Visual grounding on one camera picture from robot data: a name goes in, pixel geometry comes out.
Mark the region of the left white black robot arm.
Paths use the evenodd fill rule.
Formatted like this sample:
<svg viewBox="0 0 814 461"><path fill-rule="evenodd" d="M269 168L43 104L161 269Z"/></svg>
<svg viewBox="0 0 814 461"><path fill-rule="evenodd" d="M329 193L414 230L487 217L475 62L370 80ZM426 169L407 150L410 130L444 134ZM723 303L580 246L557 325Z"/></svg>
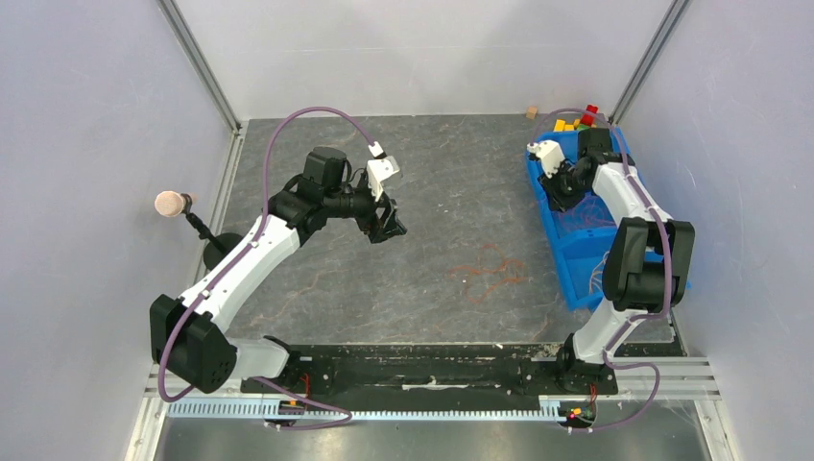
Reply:
<svg viewBox="0 0 814 461"><path fill-rule="evenodd" d="M154 300L151 346L161 396L167 394L168 373L205 394L232 377L263 377L283 393L299 385L301 367L284 343L229 339L226 333L248 297L328 220L354 220L372 244L405 234L386 192L401 168L379 145L371 152L355 176L343 152L313 149L303 171L268 200L250 230L200 281L176 297Z"/></svg>

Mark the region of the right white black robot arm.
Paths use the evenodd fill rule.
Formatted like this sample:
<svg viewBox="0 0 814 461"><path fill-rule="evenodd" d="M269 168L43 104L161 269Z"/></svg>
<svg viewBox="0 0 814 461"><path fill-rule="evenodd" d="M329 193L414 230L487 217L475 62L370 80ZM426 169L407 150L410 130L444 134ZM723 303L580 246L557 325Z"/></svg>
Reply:
<svg viewBox="0 0 814 461"><path fill-rule="evenodd" d="M618 129L585 129L577 141L576 161L553 140L527 147L550 206L566 211L591 193L616 225L601 276L603 299L558 350L554 379L566 394L611 393L618 369L612 359L622 342L682 300L695 229L657 204Z"/></svg>

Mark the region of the blue plastic bin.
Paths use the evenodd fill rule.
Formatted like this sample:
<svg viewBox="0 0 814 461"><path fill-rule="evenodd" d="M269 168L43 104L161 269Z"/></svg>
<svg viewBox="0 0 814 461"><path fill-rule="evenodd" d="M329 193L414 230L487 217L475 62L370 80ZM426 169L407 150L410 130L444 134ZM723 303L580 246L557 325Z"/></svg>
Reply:
<svg viewBox="0 0 814 461"><path fill-rule="evenodd" d="M558 142L565 156L576 161L579 132L544 133L535 142ZM539 183L540 166L529 159L527 150L525 162L566 304L571 310L595 310L603 299L601 276L616 233L610 212L591 193L568 211L552 211Z"/></svg>

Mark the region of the yellow toy block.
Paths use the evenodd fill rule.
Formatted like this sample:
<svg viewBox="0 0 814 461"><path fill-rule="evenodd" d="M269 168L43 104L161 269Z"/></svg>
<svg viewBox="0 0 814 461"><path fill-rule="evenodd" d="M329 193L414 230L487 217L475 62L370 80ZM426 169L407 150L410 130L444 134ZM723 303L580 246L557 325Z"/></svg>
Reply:
<svg viewBox="0 0 814 461"><path fill-rule="evenodd" d="M572 131L575 131L575 130L576 130L576 126L574 124L567 123L563 119L557 119L555 124L554 124L554 128L553 128L554 133L572 132Z"/></svg>

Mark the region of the red toy block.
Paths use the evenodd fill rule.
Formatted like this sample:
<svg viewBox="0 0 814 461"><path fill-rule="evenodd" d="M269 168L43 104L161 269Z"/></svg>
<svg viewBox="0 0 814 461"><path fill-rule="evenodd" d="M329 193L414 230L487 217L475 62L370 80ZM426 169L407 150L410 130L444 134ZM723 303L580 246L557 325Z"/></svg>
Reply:
<svg viewBox="0 0 814 461"><path fill-rule="evenodd" d="M598 107L594 105L586 105L585 111L580 118L580 125L592 128L594 126L596 114L598 113Z"/></svg>

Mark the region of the pink microphone on stand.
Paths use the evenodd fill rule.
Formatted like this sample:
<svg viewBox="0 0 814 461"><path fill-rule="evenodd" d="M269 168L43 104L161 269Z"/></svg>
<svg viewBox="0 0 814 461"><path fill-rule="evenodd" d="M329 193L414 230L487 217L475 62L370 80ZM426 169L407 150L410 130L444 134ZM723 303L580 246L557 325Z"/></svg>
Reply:
<svg viewBox="0 0 814 461"><path fill-rule="evenodd" d="M208 225L192 211L194 203L195 199L189 194L165 190L156 195L154 207L156 212L164 217L183 216L198 237L206 242L203 249L203 266L206 270L212 270L238 246L243 236L236 232L215 235Z"/></svg>

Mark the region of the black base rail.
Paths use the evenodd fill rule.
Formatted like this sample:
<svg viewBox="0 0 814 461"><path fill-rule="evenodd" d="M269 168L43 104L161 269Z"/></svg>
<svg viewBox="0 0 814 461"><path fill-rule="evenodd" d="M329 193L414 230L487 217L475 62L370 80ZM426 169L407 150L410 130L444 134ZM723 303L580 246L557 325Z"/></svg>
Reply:
<svg viewBox="0 0 814 461"><path fill-rule="evenodd" d="M567 369L557 343L298 345L274 382L362 411L534 410L541 396L614 396L615 373Z"/></svg>

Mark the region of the right aluminium corner post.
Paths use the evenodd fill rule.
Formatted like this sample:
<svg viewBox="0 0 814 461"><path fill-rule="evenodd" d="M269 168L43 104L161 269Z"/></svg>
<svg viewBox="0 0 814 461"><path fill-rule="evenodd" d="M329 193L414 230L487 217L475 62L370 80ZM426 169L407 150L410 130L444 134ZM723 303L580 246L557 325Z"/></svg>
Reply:
<svg viewBox="0 0 814 461"><path fill-rule="evenodd" d="M610 121L619 123L633 105L634 99L643 88L647 78L656 65L668 41L679 26L686 10L691 5L690 0L672 0L639 59L634 72L624 86L624 89L610 114Z"/></svg>

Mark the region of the aluminium corner post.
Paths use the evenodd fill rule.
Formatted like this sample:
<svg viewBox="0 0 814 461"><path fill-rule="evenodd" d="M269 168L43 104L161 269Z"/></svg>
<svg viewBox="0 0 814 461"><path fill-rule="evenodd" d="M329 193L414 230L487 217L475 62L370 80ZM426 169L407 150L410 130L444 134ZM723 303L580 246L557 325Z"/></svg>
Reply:
<svg viewBox="0 0 814 461"><path fill-rule="evenodd" d="M174 0L157 0L156 3L179 41L185 56L192 64L204 89L211 98L215 109L219 112L228 128L233 133L238 133L242 128L242 122L228 101L212 67L204 56L200 44L194 37L193 31L188 25L180 6Z"/></svg>
<svg viewBox="0 0 814 461"><path fill-rule="evenodd" d="M647 78L656 65L668 41L679 26L686 10L691 5L690 0L672 0L639 59L634 72L624 86L624 89L610 114L610 121L619 123L633 105L634 99L643 88Z"/></svg>

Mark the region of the left aluminium corner post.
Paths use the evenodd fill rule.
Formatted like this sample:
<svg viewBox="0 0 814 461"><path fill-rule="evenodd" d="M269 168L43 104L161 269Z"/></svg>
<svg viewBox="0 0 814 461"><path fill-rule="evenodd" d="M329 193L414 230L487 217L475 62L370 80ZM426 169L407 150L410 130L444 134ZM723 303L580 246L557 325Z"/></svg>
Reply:
<svg viewBox="0 0 814 461"><path fill-rule="evenodd" d="M204 89L211 98L215 109L219 112L228 128L233 133L238 133L242 128L242 122L228 101L212 67L204 56L200 44L194 37L193 31L188 25L180 6L174 0L157 0L156 3L179 41L185 56L192 64Z"/></svg>

